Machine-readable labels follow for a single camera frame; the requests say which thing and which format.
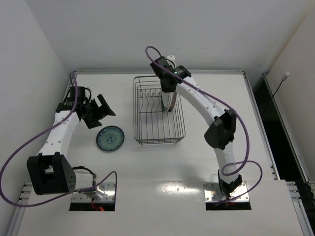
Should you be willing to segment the green red rimmed plate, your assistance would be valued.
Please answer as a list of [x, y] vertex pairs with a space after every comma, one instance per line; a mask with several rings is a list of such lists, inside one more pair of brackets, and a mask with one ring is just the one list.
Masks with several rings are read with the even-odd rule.
[[176, 103], [177, 103], [177, 93], [173, 92], [171, 96], [171, 103], [170, 103], [168, 112], [172, 112], [174, 110]]
[[168, 112], [172, 100], [171, 92], [161, 92], [161, 107], [164, 113]]

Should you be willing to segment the teal patterned small plate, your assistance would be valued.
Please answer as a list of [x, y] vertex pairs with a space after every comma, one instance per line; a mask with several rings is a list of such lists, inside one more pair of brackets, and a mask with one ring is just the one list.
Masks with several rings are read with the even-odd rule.
[[118, 150], [125, 141], [123, 130], [117, 126], [110, 125], [101, 129], [96, 135], [96, 145], [104, 152]]

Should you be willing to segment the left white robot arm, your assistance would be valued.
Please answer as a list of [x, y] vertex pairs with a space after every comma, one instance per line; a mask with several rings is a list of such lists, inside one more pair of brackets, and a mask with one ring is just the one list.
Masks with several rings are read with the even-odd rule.
[[75, 190], [76, 174], [67, 160], [68, 147], [76, 126], [84, 121], [89, 129], [101, 126], [106, 116], [115, 116], [103, 95], [97, 96], [101, 106], [82, 96], [74, 104], [74, 93], [56, 108], [54, 128], [36, 156], [27, 160], [27, 169], [37, 195], [71, 193]]

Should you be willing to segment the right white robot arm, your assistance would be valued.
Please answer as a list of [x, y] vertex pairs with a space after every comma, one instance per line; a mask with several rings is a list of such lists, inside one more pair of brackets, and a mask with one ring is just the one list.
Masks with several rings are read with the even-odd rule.
[[219, 170], [219, 186], [221, 192], [229, 197], [242, 183], [242, 177], [236, 168], [233, 151], [234, 133], [236, 131], [236, 115], [225, 109], [218, 102], [201, 92], [194, 77], [183, 66], [172, 69], [174, 75], [165, 70], [155, 68], [163, 92], [175, 92], [186, 99], [204, 118], [208, 129], [204, 134], [206, 143], [215, 151]]

